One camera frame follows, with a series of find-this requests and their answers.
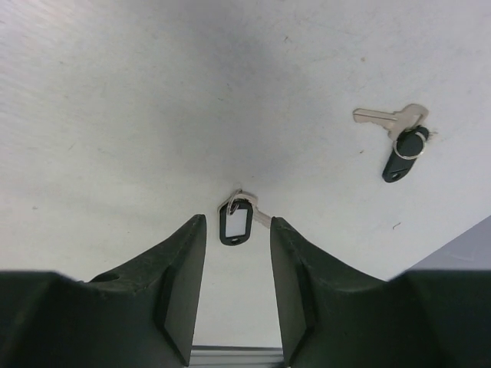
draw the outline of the key tag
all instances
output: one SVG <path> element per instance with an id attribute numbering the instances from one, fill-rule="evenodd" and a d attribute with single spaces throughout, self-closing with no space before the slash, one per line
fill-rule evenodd
<path id="1" fill-rule="evenodd" d="M 392 145 L 392 153 L 382 172 L 385 182 L 396 182 L 404 178 L 421 157 L 427 145 L 430 131 L 424 126 L 403 132 Z"/>
<path id="2" fill-rule="evenodd" d="M 258 198 L 237 189 L 218 207 L 219 237 L 224 245 L 241 245 L 251 236 L 252 220 L 269 228 L 271 217 L 258 210 Z"/>

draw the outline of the black key fob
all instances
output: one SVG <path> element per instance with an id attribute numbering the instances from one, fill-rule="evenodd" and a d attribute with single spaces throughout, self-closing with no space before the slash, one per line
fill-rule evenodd
<path id="1" fill-rule="evenodd" d="M 252 215 L 254 213 L 254 208 L 252 207 L 251 202 L 245 199 L 237 199 L 232 204 L 234 211 L 241 209 L 247 210 L 247 214 L 245 216 L 245 233 L 241 235 L 227 236 L 227 218 L 229 217 L 227 216 L 227 205 L 228 203 L 224 204 L 219 210 L 220 241 L 224 245 L 231 246 L 247 242 L 251 236 Z"/>
<path id="2" fill-rule="evenodd" d="M 382 178 L 386 182 L 396 182 L 404 178 L 423 153 L 429 136 L 430 131 L 424 126 L 402 132 L 394 143 Z"/>

